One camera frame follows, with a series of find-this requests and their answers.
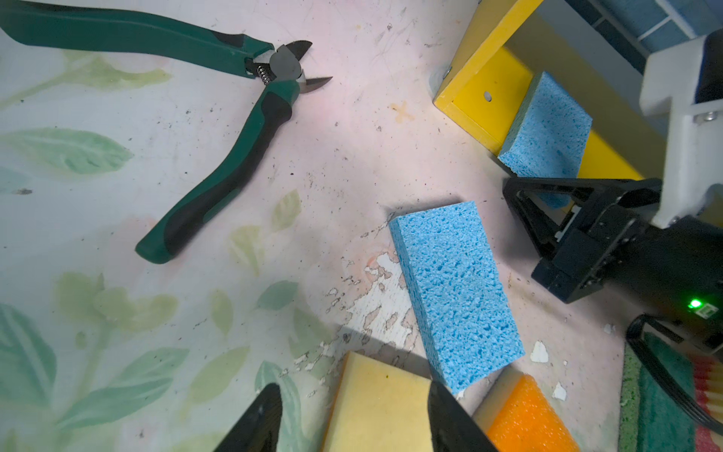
plier jaw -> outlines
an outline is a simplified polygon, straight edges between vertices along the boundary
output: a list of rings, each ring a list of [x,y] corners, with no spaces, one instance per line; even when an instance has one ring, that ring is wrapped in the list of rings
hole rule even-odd
[[[246,70],[259,77],[264,85],[274,80],[296,80],[300,93],[310,93],[324,86],[332,77],[307,79],[301,68],[301,58],[306,54],[312,43],[307,40],[295,40],[276,49],[269,62],[256,62],[248,59]]]

black cable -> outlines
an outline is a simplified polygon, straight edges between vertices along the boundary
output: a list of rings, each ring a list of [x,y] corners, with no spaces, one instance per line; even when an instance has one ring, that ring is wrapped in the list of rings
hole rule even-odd
[[[647,314],[639,315],[628,327],[625,339],[635,352],[643,366],[650,372],[653,380],[660,388],[698,425],[710,429],[710,431],[723,435],[723,424],[713,418],[708,412],[701,408],[668,373],[665,366],[650,351],[650,348],[643,340],[643,327],[649,324],[653,328],[672,338],[676,342],[683,341],[683,338],[673,333],[668,328],[658,323],[653,317]]]

orange stain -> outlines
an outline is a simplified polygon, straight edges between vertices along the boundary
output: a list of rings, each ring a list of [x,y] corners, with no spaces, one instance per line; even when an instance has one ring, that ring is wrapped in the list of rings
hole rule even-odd
[[[402,102],[402,106],[397,105],[396,103],[393,103],[389,105],[389,108],[397,112],[396,121],[401,124],[404,122],[404,118],[407,118],[410,121],[414,120],[414,116],[410,115],[406,112],[406,101]]]

orange sponge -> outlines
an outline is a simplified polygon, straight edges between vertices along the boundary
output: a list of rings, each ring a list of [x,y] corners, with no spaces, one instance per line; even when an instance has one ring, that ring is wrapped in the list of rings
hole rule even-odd
[[[507,367],[474,413],[500,452],[580,451],[530,375]]]

metal screw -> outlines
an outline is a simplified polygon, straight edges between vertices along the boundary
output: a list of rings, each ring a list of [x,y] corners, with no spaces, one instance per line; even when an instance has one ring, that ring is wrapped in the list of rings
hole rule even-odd
[[[704,122],[714,121],[718,118],[718,112],[717,111],[709,111],[707,113],[699,113],[696,114],[693,117],[693,122],[696,124],[701,124]]]

